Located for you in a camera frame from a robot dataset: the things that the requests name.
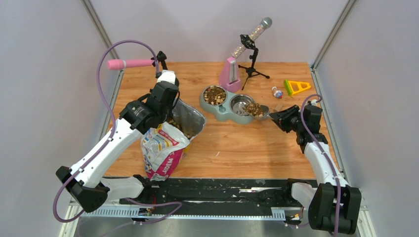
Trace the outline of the metal food scoop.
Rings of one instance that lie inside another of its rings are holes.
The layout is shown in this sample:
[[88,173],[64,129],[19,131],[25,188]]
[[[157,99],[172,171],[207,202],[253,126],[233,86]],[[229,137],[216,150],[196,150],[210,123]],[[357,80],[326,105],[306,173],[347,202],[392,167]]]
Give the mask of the metal food scoop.
[[249,103],[244,105],[244,111],[256,120],[272,119],[270,108],[259,103]]

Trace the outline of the pet food bag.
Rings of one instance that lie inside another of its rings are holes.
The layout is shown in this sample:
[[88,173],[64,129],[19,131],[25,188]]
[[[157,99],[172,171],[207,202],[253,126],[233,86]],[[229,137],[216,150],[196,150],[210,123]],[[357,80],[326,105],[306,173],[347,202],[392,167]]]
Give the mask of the pet food bag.
[[158,128],[149,129],[140,138],[140,148],[147,177],[165,181],[186,156],[192,140],[206,125],[205,116],[179,100],[172,115]]

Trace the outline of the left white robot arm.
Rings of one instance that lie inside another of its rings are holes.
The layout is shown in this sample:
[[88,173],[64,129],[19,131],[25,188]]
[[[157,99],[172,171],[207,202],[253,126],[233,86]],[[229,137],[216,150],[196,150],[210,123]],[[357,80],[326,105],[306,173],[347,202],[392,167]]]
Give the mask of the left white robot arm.
[[177,84],[156,83],[150,93],[126,105],[115,127],[84,158],[71,167],[57,169],[57,178],[84,212],[91,213],[107,201],[122,198],[134,198],[139,204],[151,199],[151,190],[137,176],[110,179],[104,174],[132,143],[166,121],[178,98]]

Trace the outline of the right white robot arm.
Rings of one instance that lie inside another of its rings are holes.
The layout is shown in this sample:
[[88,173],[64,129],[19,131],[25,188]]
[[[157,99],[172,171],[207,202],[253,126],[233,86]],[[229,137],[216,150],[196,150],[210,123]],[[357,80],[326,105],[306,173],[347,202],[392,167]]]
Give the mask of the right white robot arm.
[[332,159],[328,141],[320,132],[322,112],[315,105],[294,105],[270,114],[282,131],[296,133],[296,142],[309,160],[318,185],[314,188],[305,181],[288,179],[282,199],[288,206],[299,202],[307,208],[312,229],[352,235],[357,229],[362,195],[343,178]]

